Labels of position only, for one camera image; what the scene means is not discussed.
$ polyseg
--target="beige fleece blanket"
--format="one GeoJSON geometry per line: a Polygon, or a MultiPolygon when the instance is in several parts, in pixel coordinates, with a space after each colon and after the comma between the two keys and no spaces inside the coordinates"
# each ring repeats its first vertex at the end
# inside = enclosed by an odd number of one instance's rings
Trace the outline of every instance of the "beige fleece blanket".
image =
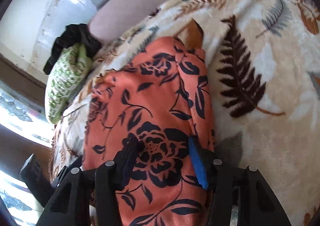
{"type": "MultiPolygon", "coordinates": [[[[74,104],[157,37],[201,47],[217,155],[234,166],[257,166],[292,226],[307,225],[320,203],[319,21],[319,11],[302,0],[168,0],[100,51],[74,104]]],[[[85,128],[88,108],[83,104],[77,118],[76,108],[67,109],[73,117],[64,114],[57,137],[83,140],[84,130],[76,130],[85,128]]]]}

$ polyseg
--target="bed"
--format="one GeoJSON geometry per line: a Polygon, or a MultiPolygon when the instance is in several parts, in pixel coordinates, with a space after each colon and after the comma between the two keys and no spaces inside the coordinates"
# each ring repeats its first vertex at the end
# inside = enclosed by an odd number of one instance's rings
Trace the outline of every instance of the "bed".
{"type": "Polygon", "coordinates": [[[256,165],[291,224],[306,226],[320,202],[319,21],[313,0],[109,0],[89,24],[104,46],[56,127],[51,179],[78,156],[85,159],[88,120],[97,114],[92,89],[152,40],[175,36],[187,49],[206,51],[217,155],[233,166],[256,165]],[[248,90],[256,86],[254,104],[238,105],[240,97],[228,92],[236,88],[223,53],[231,30],[245,44],[241,57],[255,84],[248,90]]]}

